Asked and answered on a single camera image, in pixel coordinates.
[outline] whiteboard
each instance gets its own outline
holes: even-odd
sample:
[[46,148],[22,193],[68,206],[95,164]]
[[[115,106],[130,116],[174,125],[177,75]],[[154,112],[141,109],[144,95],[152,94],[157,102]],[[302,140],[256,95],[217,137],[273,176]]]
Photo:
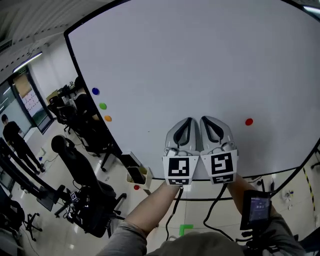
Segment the whiteboard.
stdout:
[[[320,137],[319,31],[280,0],[132,0],[66,38],[118,146],[155,178],[167,132],[202,116],[230,127],[253,176],[298,167]],[[193,179],[208,179],[201,160]]]

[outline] gray shirt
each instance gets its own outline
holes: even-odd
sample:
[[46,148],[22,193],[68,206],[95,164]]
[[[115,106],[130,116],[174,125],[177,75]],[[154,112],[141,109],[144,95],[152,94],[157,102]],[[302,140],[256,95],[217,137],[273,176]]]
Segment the gray shirt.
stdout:
[[144,232],[132,223],[123,222],[110,237],[106,247],[97,256],[215,256],[215,255],[263,255],[303,256],[303,248],[295,241],[289,227],[280,214],[260,236],[261,250],[251,250],[230,241],[217,232],[189,233],[174,241],[165,241],[159,249],[147,253]]

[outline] blue magnet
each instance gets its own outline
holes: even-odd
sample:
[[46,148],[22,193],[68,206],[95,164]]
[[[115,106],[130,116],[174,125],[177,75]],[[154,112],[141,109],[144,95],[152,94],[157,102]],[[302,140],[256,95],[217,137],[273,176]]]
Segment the blue magnet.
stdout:
[[99,89],[98,88],[92,88],[92,93],[94,94],[94,95],[98,95],[99,93],[100,93],[100,91],[99,91]]

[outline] black shirt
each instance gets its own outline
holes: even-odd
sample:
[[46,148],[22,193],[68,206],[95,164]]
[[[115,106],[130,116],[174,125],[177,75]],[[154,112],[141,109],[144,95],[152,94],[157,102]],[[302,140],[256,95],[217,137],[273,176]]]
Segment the black shirt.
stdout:
[[26,144],[25,140],[19,135],[19,131],[20,127],[14,121],[9,122],[3,129],[4,139],[9,142],[17,152]]
[[92,104],[88,95],[81,93],[76,96],[74,103],[80,116],[92,117],[96,114],[95,106]]

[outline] person standing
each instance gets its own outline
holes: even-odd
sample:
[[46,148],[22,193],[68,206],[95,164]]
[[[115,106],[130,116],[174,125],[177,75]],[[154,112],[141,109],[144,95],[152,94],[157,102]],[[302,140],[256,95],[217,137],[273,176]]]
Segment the person standing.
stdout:
[[35,155],[32,153],[31,149],[25,142],[25,140],[19,135],[22,133],[20,127],[16,124],[16,122],[9,122],[6,114],[3,114],[1,120],[4,124],[3,136],[9,146],[12,146],[16,151],[18,157],[22,159],[26,165],[36,174],[38,175],[40,172],[37,168],[32,164],[31,160],[36,164],[36,166],[43,173],[45,171],[44,165],[40,164]]

